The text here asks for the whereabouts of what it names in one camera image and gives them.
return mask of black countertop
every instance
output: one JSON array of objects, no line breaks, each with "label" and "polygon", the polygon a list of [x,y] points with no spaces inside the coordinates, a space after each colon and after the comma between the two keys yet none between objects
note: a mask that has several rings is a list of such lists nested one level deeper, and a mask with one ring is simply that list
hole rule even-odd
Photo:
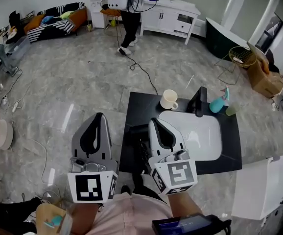
[{"label": "black countertop", "polygon": [[[126,115],[124,136],[122,142],[121,160],[119,170],[124,172],[135,172],[134,149],[129,135],[130,127],[148,124],[151,118],[157,118],[166,109],[160,105],[160,95],[130,93]],[[189,103],[188,99],[178,98],[179,107],[177,111],[185,112]],[[228,117],[224,106],[219,113],[213,113],[209,109],[209,103],[203,103],[203,114],[214,116],[219,124],[222,138],[222,154],[217,160],[196,161],[197,174],[212,174],[241,169],[241,150],[236,115]]]}]

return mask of black and white marker cube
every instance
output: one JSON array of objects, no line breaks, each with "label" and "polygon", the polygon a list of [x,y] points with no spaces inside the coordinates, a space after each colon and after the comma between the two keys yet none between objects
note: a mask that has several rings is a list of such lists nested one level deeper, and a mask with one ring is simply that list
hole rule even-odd
[{"label": "black and white marker cube", "polygon": [[197,184],[196,164],[192,159],[156,163],[151,176],[163,194],[186,191]]},{"label": "black and white marker cube", "polygon": [[70,190],[75,203],[105,203],[115,193],[118,175],[113,171],[69,173]]}]

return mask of window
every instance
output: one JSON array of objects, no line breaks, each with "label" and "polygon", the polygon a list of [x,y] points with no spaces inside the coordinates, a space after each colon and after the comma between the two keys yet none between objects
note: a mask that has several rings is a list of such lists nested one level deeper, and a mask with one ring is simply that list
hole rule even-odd
[{"label": "window", "polygon": [[283,21],[276,14],[274,14],[268,26],[265,28],[264,33],[257,42],[256,47],[261,49],[263,52],[266,52],[277,36],[282,25]]}]

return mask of white sink basin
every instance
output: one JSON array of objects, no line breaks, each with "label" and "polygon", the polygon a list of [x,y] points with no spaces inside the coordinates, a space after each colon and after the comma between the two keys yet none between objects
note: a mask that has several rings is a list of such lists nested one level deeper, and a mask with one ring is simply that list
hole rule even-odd
[{"label": "white sink basin", "polygon": [[212,116],[196,117],[192,113],[164,111],[160,119],[179,130],[196,161],[216,160],[222,153],[222,138],[218,120]]}]

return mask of white mug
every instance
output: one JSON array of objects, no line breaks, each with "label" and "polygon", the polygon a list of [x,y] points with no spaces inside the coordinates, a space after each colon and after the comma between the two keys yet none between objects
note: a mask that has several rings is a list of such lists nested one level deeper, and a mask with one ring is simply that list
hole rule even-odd
[{"label": "white mug", "polygon": [[165,90],[163,92],[163,95],[160,99],[160,104],[163,108],[165,109],[173,109],[176,110],[177,107],[179,107],[178,103],[176,102],[177,100],[177,94],[174,90]]}]

